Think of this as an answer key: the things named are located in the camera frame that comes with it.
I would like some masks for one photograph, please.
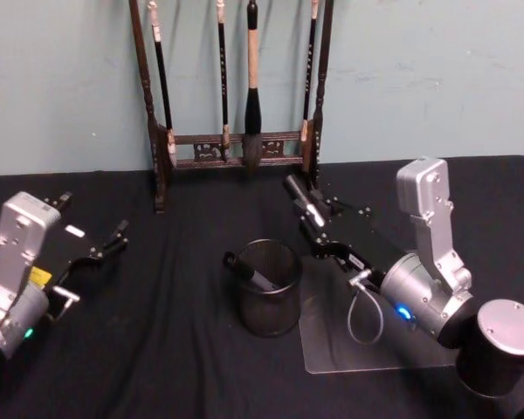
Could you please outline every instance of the teal wall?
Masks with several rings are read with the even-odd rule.
[[[176,132],[219,132],[215,0],[158,3]],[[227,0],[235,132],[245,4]],[[264,129],[296,129],[310,0],[259,0],[259,9]],[[324,111],[324,162],[524,155],[524,0],[336,0]],[[0,175],[149,165],[128,2],[0,2]]]

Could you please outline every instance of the black tablecloth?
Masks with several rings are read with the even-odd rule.
[[[403,165],[324,165],[321,186],[370,204],[378,228],[411,249],[396,204]],[[65,220],[92,237],[130,222],[119,266],[67,283],[82,301],[11,360],[0,418],[497,418],[524,406],[524,381],[494,403],[469,395],[451,368],[310,375],[297,328],[274,340],[246,332],[221,259],[262,237],[307,254],[281,186],[289,170],[179,173],[164,216],[146,172],[0,177],[0,206],[19,190],[71,190]],[[449,170],[454,243],[474,294],[524,303],[524,157],[450,159]]]

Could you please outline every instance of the cable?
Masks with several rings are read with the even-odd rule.
[[[384,315],[383,315],[383,309],[379,306],[378,301],[376,301],[376,298],[367,290],[365,285],[361,284],[361,280],[363,280],[364,275],[357,276],[349,281],[349,283],[353,287],[357,287],[358,290],[355,291],[355,295],[353,297],[353,300],[351,301],[351,306],[349,306],[348,311],[348,331],[349,336],[351,336],[351,339],[353,339],[355,342],[357,342],[360,345],[374,345],[378,342],[379,339],[381,339],[381,336],[383,336],[383,330],[384,330]],[[367,297],[370,298],[370,300],[373,302],[373,304],[376,307],[376,310],[378,311],[378,319],[379,319],[379,327],[378,332],[376,333],[376,336],[372,340],[360,340],[355,337],[355,334],[353,333],[353,329],[351,327],[351,316],[353,315],[353,309],[355,307],[355,303],[357,302],[357,297],[359,296],[359,292],[363,292]]]

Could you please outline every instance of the transparent base plate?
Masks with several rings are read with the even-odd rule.
[[[383,309],[382,338],[372,346],[356,343],[348,332],[347,317],[353,293],[344,272],[333,259],[303,258],[300,336],[305,368],[311,374],[345,373],[454,365],[456,350],[441,347],[434,339],[401,319],[376,296]],[[352,329],[360,340],[371,340],[378,330],[375,306],[362,293],[352,316]]]

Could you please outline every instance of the yellow label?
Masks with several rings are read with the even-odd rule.
[[[43,271],[42,269],[39,269],[36,266],[33,266],[33,268],[31,269],[31,273],[29,275],[29,280],[41,287],[44,287],[46,283],[51,280],[51,278],[52,278],[51,273],[47,271]]]

